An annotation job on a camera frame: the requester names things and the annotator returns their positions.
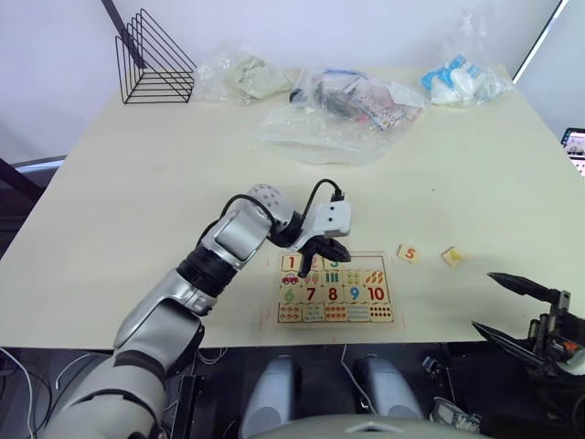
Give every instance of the black wire rack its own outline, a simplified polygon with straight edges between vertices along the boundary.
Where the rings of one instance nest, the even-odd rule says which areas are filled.
[[[148,12],[133,16],[115,42],[124,103],[189,102],[197,66]]]

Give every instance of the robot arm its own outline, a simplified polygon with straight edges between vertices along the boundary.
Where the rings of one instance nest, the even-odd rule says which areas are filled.
[[[331,202],[312,207],[324,182],[335,187]],[[302,277],[315,254],[348,262],[349,252],[333,238],[349,233],[350,220],[349,203],[331,180],[317,183],[303,214],[269,185],[232,198],[196,248],[126,317],[112,357],[75,390],[46,437],[164,437],[165,377],[193,358],[204,333],[200,317],[211,311],[234,275],[266,239],[303,255]]]

